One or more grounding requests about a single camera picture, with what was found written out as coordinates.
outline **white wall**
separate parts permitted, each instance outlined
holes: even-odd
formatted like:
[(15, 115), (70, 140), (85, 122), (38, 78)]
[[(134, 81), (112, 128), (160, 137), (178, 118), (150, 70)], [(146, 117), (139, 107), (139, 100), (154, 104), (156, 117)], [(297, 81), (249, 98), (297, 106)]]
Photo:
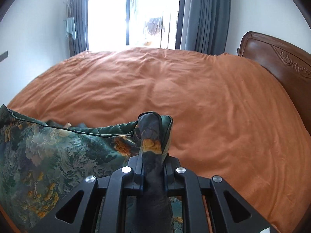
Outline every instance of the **white wall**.
[(311, 29), (292, 0), (231, 0), (225, 52), (236, 54), (248, 31), (280, 38), (311, 53)]
[(31, 80), (69, 58), (65, 22), (67, 0), (15, 0), (0, 22), (0, 104)]

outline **towel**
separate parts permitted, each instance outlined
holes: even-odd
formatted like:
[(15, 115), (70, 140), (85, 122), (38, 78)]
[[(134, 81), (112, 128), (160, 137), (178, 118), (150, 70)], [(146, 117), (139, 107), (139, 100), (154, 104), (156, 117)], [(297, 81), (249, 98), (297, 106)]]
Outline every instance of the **towel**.
[(75, 20), (73, 17), (66, 19), (66, 32), (71, 34), (73, 40), (76, 40), (77, 38), (76, 26), (75, 26)]

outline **laundry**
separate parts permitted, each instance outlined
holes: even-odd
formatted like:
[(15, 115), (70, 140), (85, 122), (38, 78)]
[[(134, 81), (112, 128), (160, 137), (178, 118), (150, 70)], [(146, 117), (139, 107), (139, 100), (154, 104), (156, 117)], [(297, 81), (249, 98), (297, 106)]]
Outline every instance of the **laundry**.
[(150, 18), (148, 21), (145, 22), (144, 33), (146, 29), (150, 35), (157, 35), (161, 33), (161, 30), (165, 32), (165, 28), (163, 25), (163, 18), (161, 17)]
[(66, 19), (66, 32), (71, 34), (73, 40), (76, 40), (77, 38), (76, 26), (75, 26), (75, 20), (73, 17)]

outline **bed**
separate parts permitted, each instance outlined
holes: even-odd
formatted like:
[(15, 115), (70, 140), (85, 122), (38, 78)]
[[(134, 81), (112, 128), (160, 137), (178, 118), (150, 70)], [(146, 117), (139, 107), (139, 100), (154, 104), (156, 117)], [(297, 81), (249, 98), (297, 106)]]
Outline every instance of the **bed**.
[(169, 153), (183, 166), (225, 177), (280, 232), (310, 232), (311, 55), (248, 32), (239, 56), (247, 59), (148, 48), (84, 52), (40, 75), (8, 107), (88, 127), (150, 110), (171, 115)]

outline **silver bolt head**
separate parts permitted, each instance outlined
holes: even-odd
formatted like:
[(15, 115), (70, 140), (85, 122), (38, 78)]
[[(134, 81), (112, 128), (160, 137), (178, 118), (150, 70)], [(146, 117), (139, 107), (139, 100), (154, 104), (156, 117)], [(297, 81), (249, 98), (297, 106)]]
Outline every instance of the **silver bolt head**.
[(87, 177), (85, 178), (85, 181), (86, 181), (87, 183), (92, 183), (92, 182), (94, 182), (95, 180), (96, 180), (96, 178), (95, 178), (95, 176), (93, 176), (93, 175), (87, 176)]
[(176, 168), (176, 172), (178, 172), (178, 173), (185, 173), (186, 172), (186, 168), (184, 168), (184, 167), (177, 167)]
[(216, 183), (220, 183), (220, 182), (222, 182), (222, 177), (215, 175), (215, 176), (213, 176), (212, 180)]
[(124, 166), (124, 167), (122, 167), (121, 171), (124, 173), (129, 173), (132, 171), (132, 168), (129, 166)]

